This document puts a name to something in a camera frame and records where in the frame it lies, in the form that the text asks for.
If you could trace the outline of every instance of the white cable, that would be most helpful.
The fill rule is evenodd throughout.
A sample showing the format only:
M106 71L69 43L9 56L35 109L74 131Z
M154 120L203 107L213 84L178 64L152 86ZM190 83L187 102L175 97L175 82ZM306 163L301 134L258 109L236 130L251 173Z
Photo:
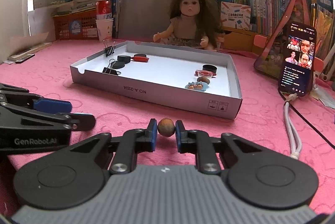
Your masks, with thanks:
M290 157L296 160L299 159L300 152L303 148L303 143L300 139L300 136L296 128L292 123L292 120L289 117L289 106L290 106L289 102L297 99L297 97L298 97L297 94L290 94L285 100L284 104L284 119L285 119L286 131L289 136L290 149L291 149Z

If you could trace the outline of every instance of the wooden ball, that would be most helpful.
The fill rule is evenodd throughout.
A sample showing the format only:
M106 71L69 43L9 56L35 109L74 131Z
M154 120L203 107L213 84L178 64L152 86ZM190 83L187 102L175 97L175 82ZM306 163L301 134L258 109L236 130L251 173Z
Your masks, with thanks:
M197 81L203 81L203 82L206 82L207 84L210 84L210 80L203 76L197 78Z
M175 133L175 123L169 118L163 118L157 126L160 135L170 137Z

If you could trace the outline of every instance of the orange basket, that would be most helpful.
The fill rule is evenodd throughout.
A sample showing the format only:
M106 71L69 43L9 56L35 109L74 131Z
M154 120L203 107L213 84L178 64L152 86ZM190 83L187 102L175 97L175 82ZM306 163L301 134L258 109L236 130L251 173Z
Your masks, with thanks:
M85 12L54 16L56 40L98 39L97 13L95 9Z

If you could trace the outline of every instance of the gray ribbed surface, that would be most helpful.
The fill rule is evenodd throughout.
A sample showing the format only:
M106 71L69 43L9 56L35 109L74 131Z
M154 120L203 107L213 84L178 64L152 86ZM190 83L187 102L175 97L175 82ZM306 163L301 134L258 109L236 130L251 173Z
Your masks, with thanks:
M128 175L113 175L81 206L62 211L24 206L12 218L19 224L303 224L314 216L308 206L254 208L233 196L220 177L192 165L139 165Z

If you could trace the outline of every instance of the long brown hair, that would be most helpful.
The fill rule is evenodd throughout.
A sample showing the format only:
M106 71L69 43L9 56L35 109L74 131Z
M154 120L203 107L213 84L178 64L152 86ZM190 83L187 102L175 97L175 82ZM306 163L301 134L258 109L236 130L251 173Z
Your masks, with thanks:
M170 8L170 19L180 16L180 3L183 0L172 0ZM200 12L196 16L197 31L195 40L201 40L207 35L208 41L216 48L215 31L220 27L220 13L218 6L211 0L199 0Z

